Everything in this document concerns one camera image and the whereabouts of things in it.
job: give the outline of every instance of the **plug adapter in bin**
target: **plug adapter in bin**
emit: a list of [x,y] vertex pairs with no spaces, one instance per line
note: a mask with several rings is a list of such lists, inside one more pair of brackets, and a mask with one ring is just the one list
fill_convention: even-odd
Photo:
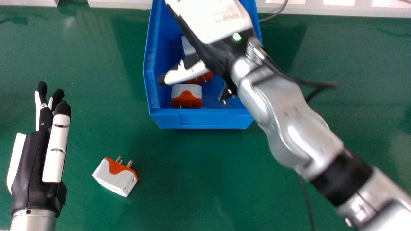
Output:
[[[256,35],[261,40],[255,0],[240,2],[250,14]],[[218,101],[224,82],[217,75],[212,81],[201,84],[201,109],[171,107],[172,86],[159,86],[156,78],[183,58],[181,36],[183,34],[164,0],[153,0],[143,62],[151,117],[161,129],[246,129],[253,121],[252,116],[238,98],[229,99],[227,105]]]

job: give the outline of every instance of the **robotic hand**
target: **robotic hand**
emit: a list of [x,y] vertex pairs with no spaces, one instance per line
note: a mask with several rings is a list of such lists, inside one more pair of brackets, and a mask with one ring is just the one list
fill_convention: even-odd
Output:
[[[314,86],[316,93],[333,84],[309,82],[283,72],[262,48],[238,0],[165,2],[204,69],[224,79],[220,101],[226,104],[229,96],[240,98],[266,133],[279,163],[313,184],[349,226],[360,231],[409,230],[411,198],[349,151],[307,105],[298,87]],[[178,82],[172,79],[178,70],[159,76],[157,82]]]
[[57,89],[46,102],[47,86],[35,91],[36,131],[18,133],[14,142],[7,187],[12,194],[10,231],[53,231],[66,201],[61,181],[71,108]]

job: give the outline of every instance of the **blue plastic bin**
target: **blue plastic bin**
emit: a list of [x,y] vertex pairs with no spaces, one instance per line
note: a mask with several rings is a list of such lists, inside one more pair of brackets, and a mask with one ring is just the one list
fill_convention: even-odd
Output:
[[[241,0],[253,21],[261,40],[255,0]],[[172,109],[171,86],[158,86],[156,77],[183,58],[182,32],[171,16],[164,0],[153,0],[145,46],[143,76],[148,109],[159,128],[246,129],[253,118],[241,101],[229,99],[228,105],[218,101],[223,80],[214,75],[212,81],[201,84],[201,109]]]

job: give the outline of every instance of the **metal pin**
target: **metal pin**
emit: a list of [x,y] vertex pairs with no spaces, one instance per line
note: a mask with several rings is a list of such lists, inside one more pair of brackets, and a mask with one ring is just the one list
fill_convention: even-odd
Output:
[[129,168],[132,163],[133,163],[132,161],[129,161],[128,164],[126,165],[126,167]]

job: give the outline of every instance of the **green tabletop surface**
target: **green tabletop surface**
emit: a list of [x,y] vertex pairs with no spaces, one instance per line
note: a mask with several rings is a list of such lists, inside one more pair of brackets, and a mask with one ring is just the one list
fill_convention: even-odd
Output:
[[[58,231],[293,230],[309,220],[297,176],[272,157],[254,122],[246,130],[161,130],[148,114],[142,77],[149,11],[0,6],[0,229],[17,132],[35,129],[34,90],[65,90],[72,122]],[[279,15],[263,43],[288,73],[340,87],[312,108],[348,148],[411,193],[411,21]],[[305,94],[308,88],[302,89]],[[91,176],[104,157],[133,160],[128,197]],[[307,185],[316,229],[348,231]]]

